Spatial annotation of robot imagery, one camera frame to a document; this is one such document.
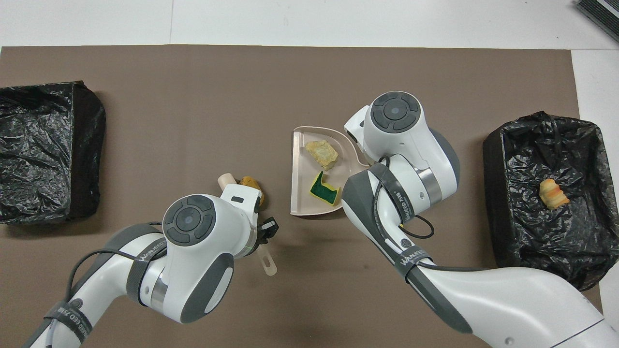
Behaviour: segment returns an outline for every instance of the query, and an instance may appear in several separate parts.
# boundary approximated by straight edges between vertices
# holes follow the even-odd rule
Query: croissant
[[[556,209],[566,203],[569,199],[563,194],[559,185],[553,179],[546,179],[540,184],[540,198],[548,209]]]

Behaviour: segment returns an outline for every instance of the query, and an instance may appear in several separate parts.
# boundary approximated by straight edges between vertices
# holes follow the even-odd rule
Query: black cable
[[[435,264],[427,264],[423,262],[418,263],[417,266],[421,266],[423,268],[435,269],[437,271],[454,271],[454,272],[476,272],[476,271],[487,271],[488,270],[488,268],[437,266]]]
[[[385,166],[387,168],[389,168],[389,164],[391,159],[387,156],[387,155],[383,155],[378,162],[381,162],[382,160],[386,160],[386,164]],[[380,225],[380,220],[378,218],[378,214],[377,214],[377,203],[378,203],[378,191],[380,191],[382,187],[381,182],[379,181],[378,186],[376,188],[376,193],[374,194],[374,217],[377,221],[377,224]],[[428,221],[426,218],[422,217],[421,215],[415,215],[415,217],[418,217],[421,221],[424,221],[430,228],[430,233],[427,235],[417,235],[414,234],[410,231],[408,231],[406,228],[404,228],[402,225],[398,225],[398,227],[400,228],[400,230],[404,233],[406,233],[407,235],[414,237],[414,238],[419,238],[419,239],[427,239],[430,238],[434,235],[434,225],[432,225],[432,223],[430,221]],[[454,271],[454,272],[475,272],[475,271],[486,271],[487,268],[469,268],[469,267],[449,267],[449,266],[437,266],[435,264],[427,264],[427,263],[422,263],[419,262],[417,263],[417,266],[421,266],[424,268],[428,268],[428,269],[435,269],[437,271]]]
[[[76,276],[76,272],[77,269],[79,268],[79,266],[82,265],[82,263],[84,261],[86,261],[89,257],[96,255],[96,254],[103,254],[103,253],[113,253],[113,254],[118,254],[120,256],[124,256],[126,258],[129,259],[134,259],[135,256],[131,255],[131,254],[127,254],[123,251],[120,250],[114,250],[114,249],[99,249],[99,250],[95,250],[95,251],[91,251],[88,254],[86,254],[84,257],[82,257],[82,259],[80,259],[80,261],[77,262],[77,264],[73,267],[73,270],[71,271],[71,275],[69,276],[69,283],[67,285],[67,290],[64,296],[64,301],[65,302],[69,302],[71,300],[72,294],[71,294],[71,289],[73,288],[73,279]]]
[[[378,162],[380,163],[382,160],[385,160],[387,162],[386,167],[389,168],[389,163],[391,159],[387,155],[383,155],[378,160]],[[384,230],[383,224],[381,223],[381,218],[378,215],[378,194],[380,193],[381,188],[383,188],[383,182],[378,180],[378,185],[376,185],[376,192],[374,192],[374,197],[372,199],[372,214],[374,215],[374,220],[376,221],[376,229],[378,230],[378,233],[383,236],[384,239],[388,239],[394,244],[397,244],[397,242],[393,240],[393,238],[391,238],[391,236],[389,236],[389,234],[387,234]]]
[[[417,235],[417,234],[414,234],[414,233],[408,231],[406,228],[404,228],[404,226],[398,225],[400,230],[402,232],[408,234],[409,236],[414,237],[414,238],[427,239],[427,238],[432,237],[434,235],[434,225],[432,225],[432,223],[430,221],[428,221],[426,218],[424,218],[421,215],[415,215],[415,217],[418,217],[421,221],[425,222],[430,227],[430,232],[427,235]]]
[[[167,254],[168,254],[168,248],[165,247],[165,248],[159,250],[157,252],[157,254],[155,254],[155,256],[153,256],[153,258],[150,259],[150,262],[155,261],[156,259],[160,259],[160,258],[166,256]]]

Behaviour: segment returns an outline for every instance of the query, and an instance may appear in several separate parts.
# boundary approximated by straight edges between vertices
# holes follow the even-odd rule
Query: gray joint cover
[[[179,199],[163,217],[163,231],[179,246],[191,246],[209,236],[215,227],[213,202],[200,194]]]
[[[220,254],[210,265],[209,269],[206,270],[202,279],[200,279],[191,295],[187,298],[187,302],[185,302],[181,312],[181,323],[191,323],[207,314],[204,313],[204,309],[213,297],[223,274],[228,268],[234,270],[234,257],[228,253]]]
[[[408,93],[387,92],[372,103],[372,123],[386,133],[402,133],[413,128],[421,115],[417,100]]]
[[[454,170],[454,174],[456,176],[456,185],[460,185],[460,160],[458,159],[458,155],[456,155],[456,151],[451,146],[451,144],[445,139],[445,137],[439,133],[437,130],[430,128],[430,132],[434,135],[436,142],[443,149],[445,156],[449,160],[449,164],[451,164],[451,168]]]
[[[447,325],[463,334],[473,333],[473,329],[462,314],[436,288],[432,281],[424,275],[419,267],[413,267],[406,276],[406,279],[418,294],[423,295],[422,298]]]

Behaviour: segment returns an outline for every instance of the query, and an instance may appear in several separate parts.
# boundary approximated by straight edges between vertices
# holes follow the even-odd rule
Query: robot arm
[[[342,205],[351,222],[459,332],[472,333],[493,347],[619,346],[619,335],[604,317],[563,279],[528,268],[440,267],[399,228],[455,192],[458,178],[451,146],[428,130],[423,109],[412,100],[418,105],[410,94],[386,93],[345,126],[366,156],[379,161],[344,186]],[[408,107],[403,113],[399,101]],[[415,121],[398,131],[398,120],[409,112]],[[438,139],[418,136],[428,133]],[[434,158],[440,152],[443,155]],[[426,163],[429,167],[418,167]]]
[[[254,188],[228,185],[221,198],[192,194],[174,202],[163,234],[150,224],[117,232],[105,245],[115,252],[96,258],[24,347],[79,347],[122,295],[179,323],[210,313],[228,289],[233,260],[277,231],[273,221],[258,226],[260,197]]]

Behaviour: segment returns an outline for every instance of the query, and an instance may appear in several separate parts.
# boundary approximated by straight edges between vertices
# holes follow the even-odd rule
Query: black plastic bag
[[[83,82],[0,89],[0,223],[95,213],[105,110]]]
[[[619,257],[619,217],[600,129],[543,111],[508,122],[483,142],[486,207],[499,267],[554,273],[579,290]],[[539,184],[552,178],[569,203],[550,210]]]

